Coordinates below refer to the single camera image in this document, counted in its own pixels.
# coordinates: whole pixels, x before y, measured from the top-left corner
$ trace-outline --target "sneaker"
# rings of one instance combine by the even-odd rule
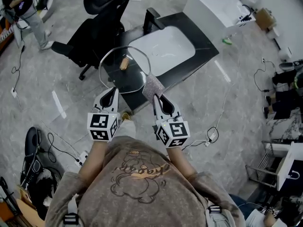
[[[271,98],[269,96],[265,96],[264,98],[266,99],[266,101],[268,103],[268,106],[270,106],[271,105]]]
[[[269,114],[269,109],[268,109],[268,107],[263,107],[263,108],[262,108],[262,111],[263,111],[264,117],[267,119],[267,118],[268,118],[268,114]]]
[[[123,113],[123,115],[122,115],[122,121],[124,121],[124,120],[131,120],[131,116],[126,112]]]
[[[49,42],[47,42],[46,46],[41,47],[40,50],[41,51],[48,50],[52,47],[52,45],[53,45],[53,41],[49,41]]]
[[[51,32],[50,30],[48,30],[48,29],[45,30],[45,34],[46,34],[47,37],[50,36],[51,33],[52,33],[52,32]]]

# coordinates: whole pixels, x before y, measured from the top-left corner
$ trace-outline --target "white sink basin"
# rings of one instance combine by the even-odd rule
[[[221,42],[255,21],[253,15],[250,21],[240,21],[250,12],[239,0],[188,0],[183,12],[211,42]]]
[[[187,37],[176,27],[168,26],[129,43],[143,51],[151,62],[151,72],[160,76],[193,57],[196,50]],[[132,48],[128,49],[145,74],[150,72],[147,60]]]

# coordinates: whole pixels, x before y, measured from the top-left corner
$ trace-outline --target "gray t-shirt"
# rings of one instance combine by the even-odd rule
[[[78,174],[64,174],[46,227],[59,225],[76,193],[86,227],[204,227],[208,200],[229,210],[236,226],[245,226],[240,210],[209,174],[185,179],[162,153],[130,137],[116,137],[109,144],[103,169],[89,188]]]

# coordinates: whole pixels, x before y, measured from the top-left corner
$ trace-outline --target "black bag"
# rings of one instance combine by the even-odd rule
[[[36,6],[36,9],[37,10],[43,10],[43,9],[46,8],[46,10],[48,10],[47,2],[48,2],[48,0],[39,0],[38,4]]]

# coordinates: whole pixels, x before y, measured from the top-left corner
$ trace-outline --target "strap buckle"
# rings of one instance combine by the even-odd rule
[[[221,214],[222,208],[218,205],[211,205],[208,207],[209,213],[211,214]]]
[[[63,224],[65,225],[78,225],[79,224],[79,216],[76,213],[66,214],[63,218]]]

